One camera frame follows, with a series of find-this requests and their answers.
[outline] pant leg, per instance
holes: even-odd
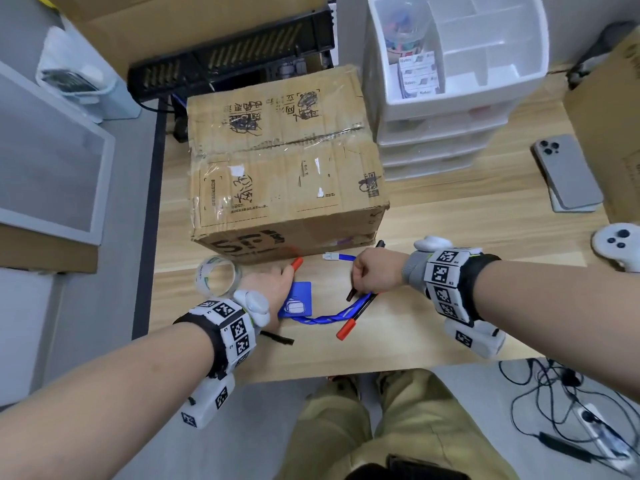
[[[289,439],[278,480],[321,478],[370,441],[369,412],[345,380],[327,381],[310,396]]]
[[[337,462],[326,478],[343,479],[365,463],[384,465],[397,454],[466,473],[472,480],[515,480],[471,416],[430,371],[398,371],[387,379],[383,417],[370,441]]]

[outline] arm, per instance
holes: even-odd
[[[407,284],[409,275],[424,276],[426,259],[407,270],[409,257],[365,250],[354,262],[354,286],[380,292]],[[613,270],[497,261],[478,275],[473,296],[487,322],[638,399],[639,283],[636,276]]]
[[[268,298],[272,330],[292,280],[287,266],[241,282]],[[213,359],[206,332],[178,323],[76,368],[0,414],[0,478],[112,478],[180,409]]]

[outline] tape roll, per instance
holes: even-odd
[[[209,288],[209,275],[216,266],[223,266],[230,264],[234,270],[234,277],[229,288],[221,293],[219,298],[231,297],[238,289],[240,285],[240,279],[242,279],[242,269],[240,266],[229,259],[221,258],[220,256],[213,256],[206,261],[203,261],[196,270],[196,290],[205,298],[213,296],[214,293]]]

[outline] person's right arm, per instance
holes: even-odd
[[[354,262],[361,292],[406,284],[409,255],[371,248]],[[640,278],[606,269],[496,261],[473,291],[479,315],[541,354],[640,399]]]

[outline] gray wrist strap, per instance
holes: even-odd
[[[427,259],[431,253],[416,251],[409,256],[402,268],[403,281],[414,290],[425,293],[424,270],[427,267]]]

